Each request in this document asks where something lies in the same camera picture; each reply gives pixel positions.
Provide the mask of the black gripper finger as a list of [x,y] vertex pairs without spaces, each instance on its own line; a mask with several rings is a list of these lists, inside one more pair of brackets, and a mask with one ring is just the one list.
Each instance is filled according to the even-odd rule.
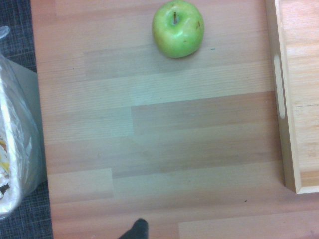
[[148,239],[149,224],[145,219],[137,219],[133,226],[122,234],[119,239]]

